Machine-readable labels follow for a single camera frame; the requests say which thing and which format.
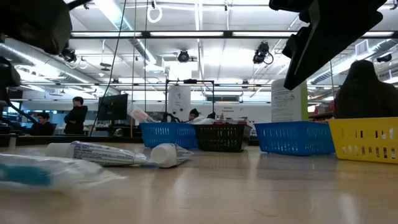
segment shelf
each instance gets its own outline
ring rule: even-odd
[[[333,111],[322,113],[322,114],[311,115],[308,118],[323,118],[323,117],[332,117],[332,116],[333,116]]]

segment black plastic basket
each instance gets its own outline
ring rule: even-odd
[[[246,124],[196,124],[198,147],[203,151],[241,152],[252,127]]]

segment yellow plastic basket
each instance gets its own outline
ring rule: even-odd
[[[329,120],[339,159],[398,164],[398,118]]]

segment ceiling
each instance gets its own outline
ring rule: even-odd
[[[124,1],[115,0],[115,5],[123,8]],[[114,0],[94,0],[88,7],[78,7],[71,12],[74,31],[118,31],[118,27],[109,20],[109,11]],[[195,3],[202,2],[199,16],[195,14]],[[147,20],[147,3],[151,1],[138,0],[137,2],[127,0],[124,14],[131,27],[135,30],[299,30],[306,24],[297,19],[297,14],[285,11],[273,11],[267,7],[264,0],[228,0],[228,11],[224,10],[224,0],[157,0],[157,7],[162,8],[162,17],[159,22],[151,23]],[[380,8],[384,15],[383,21],[372,30],[398,30],[398,10],[389,10],[392,1],[388,1]],[[151,12],[151,18],[158,16],[157,11]],[[270,80],[284,78],[289,66],[290,59],[280,52],[284,48],[285,39],[201,39],[201,64],[204,66],[203,76],[198,71],[199,44],[196,39],[141,39],[144,48],[153,56],[161,56],[165,61],[166,68],[176,64],[174,54],[181,50],[187,50],[194,58],[189,62],[192,68],[192,78],[214,80],[219,83],[241,83],[247,79],[250,83],[269,83]],[[270,65],[254,65],[252,58],[258,45],[265,41],[269,44],[274,62]],[[334,60],[343,58],[355,51],[355,44],[359,40],[342,51]],[[134,50],[131,40],[121,39],[71,39],[70,48],[76,50],[79,57],[88,62],[86,68],[77,66],[74,70],[79,77],[87,77],[90,82],[107,83],[111,72],[101,71],[100,63],[112,64],[112,78],[120,82],[131,83],[134,74],[134,83],[164,82],[166,74],[146,72],[145,63],[139,52]],[[50,59],[58,62],[59,69],[63,64],[60,57],[51,56]],[[344,78],[335,80],[343,82]],[[323,80],[320,84],[331,84],[331,78]],[[126,87],[113,87],[115,90],[126,90]]]

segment computer monitor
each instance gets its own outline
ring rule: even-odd
[[[98,121],[114,121],[127,119],[128,94],[105,96],[98,100]]]

